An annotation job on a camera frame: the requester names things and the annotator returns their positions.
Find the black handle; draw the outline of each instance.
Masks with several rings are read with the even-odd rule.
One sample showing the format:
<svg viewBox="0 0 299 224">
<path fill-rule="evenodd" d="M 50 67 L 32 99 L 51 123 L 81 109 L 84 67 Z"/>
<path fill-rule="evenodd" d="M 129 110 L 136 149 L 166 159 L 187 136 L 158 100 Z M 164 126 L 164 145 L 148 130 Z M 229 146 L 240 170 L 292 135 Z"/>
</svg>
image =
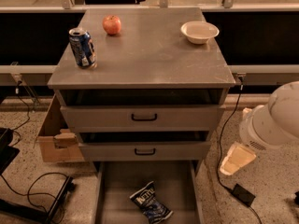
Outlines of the black handle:
<svg viewBox="0 0 299 224">
<path fill-rule="evenodd" d="M 151 155 L 155 155 L 156 148 L 147 149 L 147 150 L 138 150 L 137 148 L 135 148 L 134 152 L 138 156 L 151 156 Z"/>
<path fill-rule="evenodd" d="M 158 118 L 157 114 L 154 114 L 152 118 L 148 118 L 148 119 L 139 119 L 134 114 L 131 115 L 132 121 L 155 121 L 157 120 L 157 118 Z"/>
</svg>

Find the black snack bag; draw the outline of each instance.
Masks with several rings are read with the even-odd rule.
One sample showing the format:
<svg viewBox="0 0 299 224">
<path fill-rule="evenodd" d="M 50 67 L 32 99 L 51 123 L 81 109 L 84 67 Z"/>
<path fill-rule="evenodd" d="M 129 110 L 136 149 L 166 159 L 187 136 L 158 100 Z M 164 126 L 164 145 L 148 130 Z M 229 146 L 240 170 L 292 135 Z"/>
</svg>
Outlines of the black snack bag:
<svg viewBox="0 0 299 224">
<path fill-rule="evenodd" d="M 140 189 L 130 197 L 149 219 L 149 224 L 157 224 L 163 220 L 170 218 L 173 211 L 170 211 L 163 204 L 156 200 L 155 187 L 153 181 L 149 182 L 146 187 Z"/>
</svg>

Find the red apple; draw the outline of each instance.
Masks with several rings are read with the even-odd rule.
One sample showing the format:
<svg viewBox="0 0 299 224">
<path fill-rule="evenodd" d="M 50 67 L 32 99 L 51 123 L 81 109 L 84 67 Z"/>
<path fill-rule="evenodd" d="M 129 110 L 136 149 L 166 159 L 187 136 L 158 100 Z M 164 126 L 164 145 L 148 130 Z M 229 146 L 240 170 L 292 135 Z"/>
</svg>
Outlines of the red apple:
<svg viewBox="0 0 299 224">
<path fill-rule="evenodd" d="M 115 35 L 121 30 L 121 20 L 118 16 L 108 15 L 103 18 L 102 25 L 109 35 Z"/>
</svg>

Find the can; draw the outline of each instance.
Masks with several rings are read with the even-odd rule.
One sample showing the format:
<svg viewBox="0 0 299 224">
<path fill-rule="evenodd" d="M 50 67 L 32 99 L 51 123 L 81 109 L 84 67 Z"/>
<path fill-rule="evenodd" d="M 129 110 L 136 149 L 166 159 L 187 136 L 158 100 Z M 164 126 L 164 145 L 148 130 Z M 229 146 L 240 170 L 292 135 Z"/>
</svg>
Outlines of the can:
<svg viewBox="0 0 299 224">
<path fill-rule="evenodd" d="M 81 68 L 95 65 L 95 55 L 91 35 L 81 27 L 69 30 L 69 43 L 76 63 Z"/>
</svg>

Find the white bowl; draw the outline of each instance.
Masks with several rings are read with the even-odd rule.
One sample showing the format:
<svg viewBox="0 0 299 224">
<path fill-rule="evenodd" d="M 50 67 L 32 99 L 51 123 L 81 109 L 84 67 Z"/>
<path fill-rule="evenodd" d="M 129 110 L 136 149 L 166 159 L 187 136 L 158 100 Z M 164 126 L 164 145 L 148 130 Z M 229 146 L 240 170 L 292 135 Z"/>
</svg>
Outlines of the white bowl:
<svg viewBox="0 0 299 224">
<path fill-rule="evenodd" d="M 219 34 L 216 26 L 205 21 L 189 21 L 183 24 L 180 31 L 194 44 L 205 44 L 208 39 Z"/>
</svg>

